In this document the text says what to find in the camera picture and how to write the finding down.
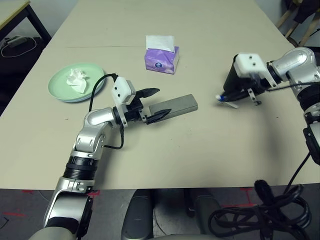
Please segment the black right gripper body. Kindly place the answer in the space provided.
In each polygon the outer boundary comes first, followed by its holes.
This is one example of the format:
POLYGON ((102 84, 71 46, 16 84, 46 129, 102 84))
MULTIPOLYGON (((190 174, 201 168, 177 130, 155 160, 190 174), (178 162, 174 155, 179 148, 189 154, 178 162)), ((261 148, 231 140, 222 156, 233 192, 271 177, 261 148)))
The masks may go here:
POLYGON ((261 78, 257 73, 250 73, 249 78, 251 82, 247 87, 248 96, 255 106, 261 105, 262 102, 257 99, 257 96, 270 89, 271 85, 265 78, 261 78))

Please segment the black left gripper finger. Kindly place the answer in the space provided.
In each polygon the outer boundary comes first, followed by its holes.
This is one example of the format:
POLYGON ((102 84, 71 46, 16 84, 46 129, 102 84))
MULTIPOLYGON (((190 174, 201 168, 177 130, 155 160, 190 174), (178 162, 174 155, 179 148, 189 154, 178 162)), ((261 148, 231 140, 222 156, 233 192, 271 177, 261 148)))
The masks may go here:
POLYGON ((150 124, 159 122, 164 117, 166 117, 171 112, 171 110, 172 110, 171 108, 159 110, 159 111, 155 112, 153 115, 148 116, 146 118, 146 122, 145 123, 147 125, 150 125, 150 124))
POLYGON ((160 89, 159 88, 145 88, 145 89, 141 89, 141 90, 138 90, 136 92, 136 97, 138 99, 140 98, 148 98, 154 94, 156 94, 157 92, 159 92, 160 89))

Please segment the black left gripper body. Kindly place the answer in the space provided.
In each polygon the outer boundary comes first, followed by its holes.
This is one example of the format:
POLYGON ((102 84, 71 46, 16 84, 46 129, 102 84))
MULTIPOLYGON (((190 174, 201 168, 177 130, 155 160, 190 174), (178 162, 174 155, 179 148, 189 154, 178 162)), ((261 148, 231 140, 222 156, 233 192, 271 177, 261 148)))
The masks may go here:
POLYGON ((127 123, 136 121, 147 122, 147 116, 143 113, 144 105, 141 102, 141 98, 145 97, 145 93, 137 93, 130 103, 125 104, 126 112, 124 113, 124 117, 127 123))

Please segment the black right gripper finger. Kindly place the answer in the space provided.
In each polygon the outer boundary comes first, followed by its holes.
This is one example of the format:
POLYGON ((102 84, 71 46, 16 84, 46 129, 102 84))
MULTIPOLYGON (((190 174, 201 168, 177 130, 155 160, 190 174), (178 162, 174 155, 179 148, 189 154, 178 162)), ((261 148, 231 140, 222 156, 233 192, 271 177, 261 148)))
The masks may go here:
POLYGON ((247 98, 249 93, 247 91, 225 91, 224 96, 226 98, 247 98))
POLYGON ((226 95, 225 100, 226 101, 239 101, 242 99, 247 98, 249 95, 248 94, 236 94, 236 95, 226 95))

